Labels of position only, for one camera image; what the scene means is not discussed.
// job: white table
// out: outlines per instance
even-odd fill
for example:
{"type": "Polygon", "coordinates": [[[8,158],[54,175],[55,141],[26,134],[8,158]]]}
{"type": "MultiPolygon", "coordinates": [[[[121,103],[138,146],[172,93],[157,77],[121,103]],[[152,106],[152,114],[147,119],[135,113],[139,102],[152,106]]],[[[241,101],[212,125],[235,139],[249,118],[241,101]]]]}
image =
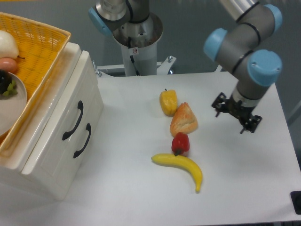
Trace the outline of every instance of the white table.
{"type": "Polygon", "coordinates": [[[301,172],[273,85],[254,110],[254,134],[229,114],[215,118],[211,103],[230,97],[228,73],[99,78],[104,109],[90,149],[62,202],[0,186],[0,225],[196,226],[301,220],[290,192],[301,172]],[[170,153],[171,118],[159,105],[164,89],[188,102],[199,128],[190,155],[204,180],[196,194],[188,172],[158,166],[170,153]]]}

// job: white bowl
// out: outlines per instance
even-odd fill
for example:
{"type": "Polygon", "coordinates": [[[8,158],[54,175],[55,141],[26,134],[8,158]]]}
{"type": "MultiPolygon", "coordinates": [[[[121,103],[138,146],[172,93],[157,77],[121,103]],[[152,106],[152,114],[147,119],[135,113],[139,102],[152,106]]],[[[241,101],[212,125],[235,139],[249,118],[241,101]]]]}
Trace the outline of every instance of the white bowl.
{"type": "Polygon", "coordinates": [[[8,132],[22,114],[27,103],[27,92],[23,82],[10,73],[16,81],[17,94],[9,97],[0,95],[0,137],[8,132]]]}

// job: gray floor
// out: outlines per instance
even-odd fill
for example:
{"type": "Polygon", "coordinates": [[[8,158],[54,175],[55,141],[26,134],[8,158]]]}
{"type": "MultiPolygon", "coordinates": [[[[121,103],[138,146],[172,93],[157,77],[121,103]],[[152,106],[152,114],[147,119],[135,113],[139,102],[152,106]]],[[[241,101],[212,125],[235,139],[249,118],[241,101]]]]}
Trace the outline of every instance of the gray floor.
{"type": "MultiPolygon", "coordinates": [[[[47,23],[72,33],[71,42],[90,53],[96,65],[122,64],[121,51],[112,37],[102,36],[89,20],[87,11],[96,0],[40,0],[1,2],[0,11],[47,23]]],[[[262,0],[273,4],[283,14],[282,27],[259,48],[278,53],[284,69],[277,90],[287,117],[301,100],[301,0],[262,0]]],[[[150,9],[164,25],[158,43],[158,60],[168,55],[177,58],[176,73],[212,72],[217,64],[203,52],[208,35],[216,28],[232,30],[236,24],[217,0],[150,0],[150,9]]],[[[290,126],[291,137],[301,163],[301,117],[290,126]]]]}

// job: yellow basket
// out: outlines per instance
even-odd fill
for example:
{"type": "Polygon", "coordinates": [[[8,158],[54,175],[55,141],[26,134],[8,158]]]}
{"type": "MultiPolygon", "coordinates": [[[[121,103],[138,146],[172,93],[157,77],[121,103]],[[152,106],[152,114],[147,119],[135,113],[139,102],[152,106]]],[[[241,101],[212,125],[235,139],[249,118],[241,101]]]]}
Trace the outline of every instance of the yellow basket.
{"type": "Polygon", "coordinates": [[[26,87],[28,101],[26,107],[3,141],[0,153],[10,145],[22,123],[35,106],[50,72],[57,62],[71,34],[59,28],[0,12],[0,30],[7,31],[19,47],[18,70],[14,73],[26,87]]]}

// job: banana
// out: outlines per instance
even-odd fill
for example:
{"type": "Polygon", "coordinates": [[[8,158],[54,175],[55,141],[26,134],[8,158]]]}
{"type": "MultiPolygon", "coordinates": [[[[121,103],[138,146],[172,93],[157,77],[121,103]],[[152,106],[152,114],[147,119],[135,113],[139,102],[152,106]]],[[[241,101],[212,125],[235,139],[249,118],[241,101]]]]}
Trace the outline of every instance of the banana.
{"type": "Polygon", "coordinates": [[[196,183],[196,192],[199,192],[201,189],[201,183],[203,180],[203,173],[200,167],[190,158],[185,156],[175,156],[174,154],[156,154],[151,158],[154,163],[172,167],[180,167],[184,170],[187,170],[193,177],[196,183]]]}

